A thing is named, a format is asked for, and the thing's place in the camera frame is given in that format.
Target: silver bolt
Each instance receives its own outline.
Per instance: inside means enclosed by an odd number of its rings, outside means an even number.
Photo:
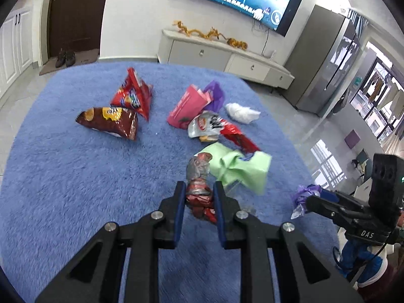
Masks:
[[[151,214],[151,218],[155,219],[155,220],[160,220],[162,217],[164,216],[163,212],[161,211],[154,211]]]
[[[104,229],[108,232],[114,231],[116,229],[116,223],[115,222],[108,222],[105,224]]]
[[[241,211],[236,212],[236,216],[243,220],[245,218],[248,218],[248,213],[246,211],[241,210]]]
[[[294,231],[294,224],[290,223],[290,222],[285,222],[284,224],[282,224],[282,228],[286,232],[292,232],[292,231]]]

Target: tv stand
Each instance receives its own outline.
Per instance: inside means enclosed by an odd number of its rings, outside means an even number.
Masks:
[[[229,72],[236,76],[273,88],[289,88],[294,76],[276,62],[236,49],[222,41],[163,30],[157,54],[162,64],[181,64]]]

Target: yellow logo on package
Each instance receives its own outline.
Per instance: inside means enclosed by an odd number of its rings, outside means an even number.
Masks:
[[[105,119],[110,119],[112,121],[118,121],[122,115],[122,108],[120,107],[103,107],[102,116]]]

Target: doormat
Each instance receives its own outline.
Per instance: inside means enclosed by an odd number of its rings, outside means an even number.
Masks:
[[[93,62],[97,61],[98,55],[99,55],[100,50],[99,49],[93,49],[93,50],[88,50],[88,51],[80,51],[76,52],[76,62],[72,66],[79,66],[79,65],[85,65],[85,64],[91,64]],[[49,72],[55,72],[56,70],[61,70],[66,68],[66,64],[63,64],[62,67],[56,68],[57,57],[53,57],[47,61],[47,63],[42,67],[41,72],[39,72],[39,75],[47,74]]]

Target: light green paper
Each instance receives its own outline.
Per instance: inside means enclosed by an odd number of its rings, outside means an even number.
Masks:
[[[231,150],[221,143],[214,143],[201,153],[210,153],[210,173],[223,183],[224,187],[240,181],[257,194],[264,194],[267,173],[272,157],[262,151],[254,153],[249,161],[243,161],[244,155],[238,150]]]

